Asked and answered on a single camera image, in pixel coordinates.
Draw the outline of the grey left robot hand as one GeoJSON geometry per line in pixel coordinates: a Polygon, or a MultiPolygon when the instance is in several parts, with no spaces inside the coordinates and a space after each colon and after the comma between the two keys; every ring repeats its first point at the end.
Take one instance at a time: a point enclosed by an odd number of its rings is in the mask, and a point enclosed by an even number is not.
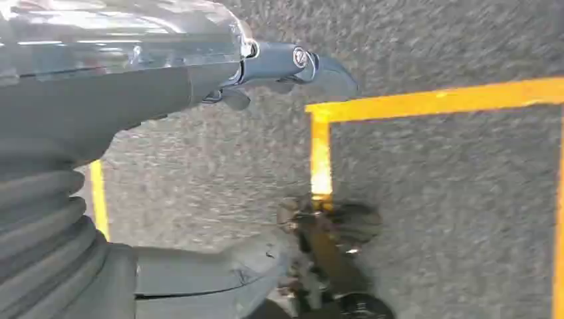
{"type": "Polygon", "coordinates": [[[1,317],[285,318],[280,228],[220,253],[110,243],[76,195],[113,137],[246,84],[358,84],[336,60],[255,40],[212,1],[1,2],[1,317]]]}

